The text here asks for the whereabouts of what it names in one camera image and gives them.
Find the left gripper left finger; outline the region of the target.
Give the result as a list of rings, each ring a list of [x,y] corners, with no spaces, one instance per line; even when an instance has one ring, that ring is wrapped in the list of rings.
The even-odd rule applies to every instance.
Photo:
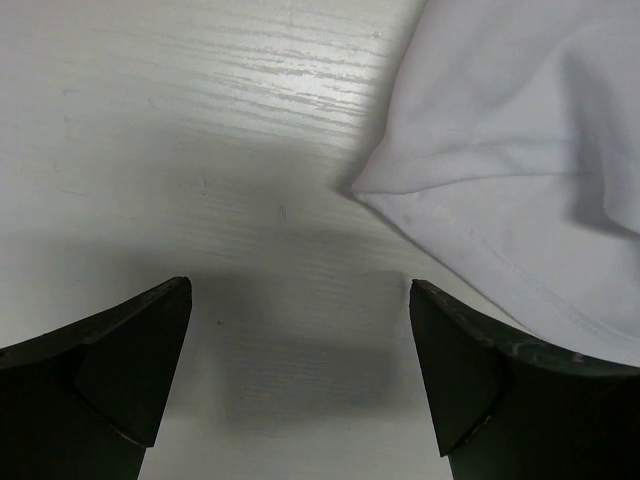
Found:
[[[174,277],[1,350],[4,479],[135,479],[155,444],[192,309]]]

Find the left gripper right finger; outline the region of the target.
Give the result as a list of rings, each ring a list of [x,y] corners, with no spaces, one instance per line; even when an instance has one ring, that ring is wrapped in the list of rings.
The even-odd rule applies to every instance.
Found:
[[[639,371],[567,350],[416,280],[410,321],[457,479],[635,479]]]

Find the white t shirt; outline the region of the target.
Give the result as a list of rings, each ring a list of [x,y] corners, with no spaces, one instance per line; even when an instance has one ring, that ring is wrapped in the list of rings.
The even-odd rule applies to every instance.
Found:
[[[430,1],[355,197],[535,336],[639,363],[639,5]]]

